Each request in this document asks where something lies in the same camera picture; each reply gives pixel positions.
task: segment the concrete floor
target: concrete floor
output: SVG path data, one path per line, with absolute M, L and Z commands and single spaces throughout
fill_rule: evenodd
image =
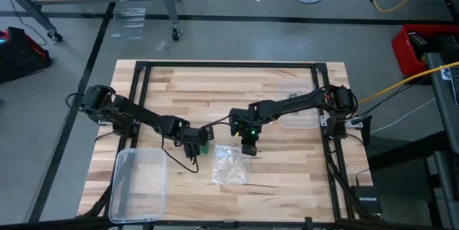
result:
M 390 7 L 401 0 L 378 0 Z M 9 11 L 8 0 L 0 0 L 0 10 Z M 107 5 L 45 6 L 44 11 L 105 12 Z M 158 2 L 117 4 L 116 8 L 144 7 L 147 14 L 162 14 Z M 180 14 L 241 16 L 304 16 L 358 19 L 434 19 L 451 20 L 443 0 L 411 0 L 392 13 L 379 13 L 368 0 L 322 0 L 300 4 L 294 0 L 183 0 Z M 40 34 L 46 35 L 35 20 L 24 18 Z M 60 134 L 67 107 L 66 95 L 74 92 L 93 47 L 100 19 L 51 19 L 65 38 L 64 43 L 48 41 L 46 48 L 54 60 L 47 70 L 0 85 L 0 223 L 26 221 L 37 189 L 44 177 L 50 156 Z M 349 81 L 357 97 L 367 97 L 399 81 L 402 75 L 390 41 L 399 26 L 358 26 L 340 24 L 289 24 L 272 22 L 182 21 L 184 34 L 171 41 L 168 21 L 146 21 L 143 38 L 113 41 L 109 27 L 98 55 L 89 85 L 109 84 L 117 59 L 238 59 L 285 60 L 346 63 Z M 1 17 L 0 29 L 23 27 L 14 17 Z M 31 30 L 26 32 L 40 38 Z M 168 42 L 168 48 L 157 45 Z M 432 88 L 415 86 L 373 112 L 372 128 L 395 121 L 433 98 Z M 362 105 L 361 111 L 373 105 Z M 416 140 L 441 130 L 435 103 L 409 116 L 396 127 L 375 135 Z M 83 114 L 78 115 L 64 157 L 49 195 L 42 220 L 72 218 L 82 194 L 98 127 Z M 375 182 L 399 179 L 386 189 L 418 191 L 423 169 L 418 165 L 375 173 Z M 397 176 L 410 175 L 411 178 Z M 384 217 L 388 221 L 428 225 L 428 211 L 422 197 L 383 194 Z

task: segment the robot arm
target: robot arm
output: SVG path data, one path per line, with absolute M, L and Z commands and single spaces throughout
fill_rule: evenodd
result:
M 248 109 L 230 110 L 231 135 L 241 136 L 242 153 L 256 155 L 255 143 L 262 126 L 281 115 L 311 108 L 323 109 L 330 113 L 327 120 L 326 137 L 342 139 L 347 137 L 344 125 L 346 117 L 356 109 L 356 100 L 351 90 L 345 87 L 328 86 L 311 93 L 291 97 L 281 101 L 263 100 L 249 105 Z
M 183 146 L 187 158 L 200 153 L 200 147 L 214 138 L 212 128 L 190 128 L 189 121 L 173 115 L 158 115 L 116 95 L 111 87 L 89 87 L 82 99 L 80 109 L 95 122 L 113 123 L 115 134 L 131 138 L 135 121 L 151 126 L 158 134 L 173 140 L 175 146 Z

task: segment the clear plastic container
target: clear plastic container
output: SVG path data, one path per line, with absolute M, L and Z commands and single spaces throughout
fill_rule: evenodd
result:
M 314 91 L 312 80 L 285 79 L 278 85 L 278 99 L 284 100 L 289 97 L 308 94 Z M 282 115 L 279 118 L 280 126 L 287 129 L 316 129 L 318 128 L 318 110 L 308 109 Z
M 160 148 L 127 148 L 119 152 L 108 213 L 113 223 L 161 218 L 166 205 L 167 161 Z

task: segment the clear plastic bag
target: clear plastic bag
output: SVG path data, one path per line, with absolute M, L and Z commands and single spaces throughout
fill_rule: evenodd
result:
M 248 182 L 250 156 L 240 148 L 215 145 L 212 182 L 223 184 L 246 184 Z
M 111 27 L 111 39 L 141 39 L 145 24 L 145 8 L 115 9 Z

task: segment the wooden table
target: wooden table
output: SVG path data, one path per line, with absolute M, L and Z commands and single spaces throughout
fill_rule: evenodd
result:
M 135 60 L 118 60 L 111 86 L 128 96 Z M 343 62 L 329 62 L 332 85 L 349 87 Z M 143 75 L 137 88 L 137 102 Z M 247 109 L 258 100 L 278 100 L 278 86 L 291 79 L 311 80 L 309 69 L 154 67 L 148 84 L 145 107 L 161 115 L 176 115 L 192 127 L 223 118 L 232 107 Z M 99 135 L 111 127 L 101 127 Z M 359 138 L 360 132 L 348 130 Z M 240 147 L 227 125 L 214 126 L 215 140 L 209 154 L 199 156 L 200 171 L 189 173 L 169 161 L 166 213 L 164 220 L 295 221 L 306 216 L 314 222 L 333 222 L 331 195 L 323 154 L 321 131 L 285 129 L 275 121 L 263 126 L 257 142 L 258 154 L 250 159 L 248 184 L 212 183 L 213 145 Z M 161 136 L 142 125 L 138 147 L 159 147 Z M 118 136 L 95 144 L 79 214 L 86 212 L 107 188 L 112 176 Z M 166 140 L 167 150 L 191 168 L 182 148 Z M 353 137 L 342 140 L 349 183 L 356 173 L 368 168 L 364 146 Z M 369 171 L 359 174 L 361 185 L 372 185 Z M 344 195 L 338 186 L 341 216 L 346 217 Z

